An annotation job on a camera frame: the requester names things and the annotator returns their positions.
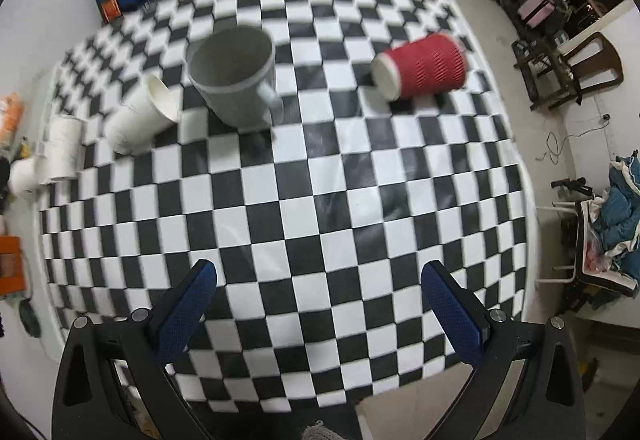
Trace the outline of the white paper cup with scribble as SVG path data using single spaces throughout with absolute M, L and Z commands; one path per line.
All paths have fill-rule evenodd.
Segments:
M 104 137 L 115 153 L 133 154 L 180 118 L 177 96 L 154 74 L 146 74 L 107 118 Z

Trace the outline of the white paper cup middle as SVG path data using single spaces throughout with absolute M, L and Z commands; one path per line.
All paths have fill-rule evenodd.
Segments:
M 52 118 L 46 143 L 48 180 L 59 182 L 76 177 L 85 122 L 69 116 Z

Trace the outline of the white paper cup leftmost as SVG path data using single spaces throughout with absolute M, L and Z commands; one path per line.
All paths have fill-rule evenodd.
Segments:
M 13 161 L 10 169 L 9 190 L 21 199 L 32 199 L 48 179 L 48 160 L 43 155 Z

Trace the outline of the red ribbed paper cup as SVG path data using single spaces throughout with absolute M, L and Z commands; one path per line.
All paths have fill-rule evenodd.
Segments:
M 389 102 L 459 90 L 467 73 L 461 45 L 442 33 L 389 48 L 371 62 L 373 84 Z

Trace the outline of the orange box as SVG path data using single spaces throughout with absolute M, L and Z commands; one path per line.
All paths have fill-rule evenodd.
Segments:
M 21 241 L 16 236 L 0 236 L 0 296 L 18 293 L 26 288 Z

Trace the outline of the blue clothes pile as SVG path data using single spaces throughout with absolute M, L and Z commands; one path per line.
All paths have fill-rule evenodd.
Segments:
M 608 169 L 610 188 L 596 221 L 605 255 L 627 275 L 639 279 L 639 151 L 617 156 Z

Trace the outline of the black white checkered tablecloth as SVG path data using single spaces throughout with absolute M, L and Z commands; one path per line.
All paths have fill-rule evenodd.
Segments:
M 191 42 L 241 22 L 276 44 L 284 106 L 252 134 L 220 122 L 184 68 Z M 465 85 L 385 100 L 372 59 L 432 33 L 461 45 Z M 106 120 L 146 74 L 181 118 L 117 154 Z M 58 326 L 149 307 L 212 261 L 215 295 L 174 365 L 194 408 L 288 412 L 446 370 L 456 355 L 420 295 L 428 261 L 522 312 L 520 157 L 454 0 L 166 0 L 71 48 L 53 108 L 85 122 L 77 177 L 39 207 Z

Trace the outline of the grey ceramic mug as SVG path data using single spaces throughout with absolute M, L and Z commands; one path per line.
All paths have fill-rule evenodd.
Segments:
M 248 133 L 283 122 L 276 46 L 266 30 L 237 25 L 192 42 L 186 50 L 186 73 L 225 125 Z

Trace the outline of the wooden chair at right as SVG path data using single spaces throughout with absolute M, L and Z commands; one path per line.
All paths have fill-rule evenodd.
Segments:
M 616 88 L 625 79 L 620 54 L 602 32 L 591 33 L 565 54 L 544 40 L 514 41 L 511 48 L 516 58 L 514 68 L 525 82 L 531 111 L 544 106 L 554 111 L 570 102 L 580 105 L 586 96 Z M 558 88 L 542 95 L 537 80 L 549 72 L 555 75 Z

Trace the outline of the orange tissue pack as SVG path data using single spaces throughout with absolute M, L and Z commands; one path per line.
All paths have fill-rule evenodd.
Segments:
M 0 100 L 0 143 L 10 146 L 24 113 L 24 103 L 17 93 L 3 95 Z

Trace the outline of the dark bottle red label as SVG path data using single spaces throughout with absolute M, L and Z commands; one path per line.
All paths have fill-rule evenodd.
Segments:
M 114 20 L 122 16 L 117 0 L 102 0 L 100 9 L 104 22 L 114 22 Z

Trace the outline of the pink cart frame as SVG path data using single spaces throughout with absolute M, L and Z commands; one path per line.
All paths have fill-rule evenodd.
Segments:
M 554 36 L 570 19 L 570 7 L 564 0 L 511 0 L 518 31 L 527 36 Z

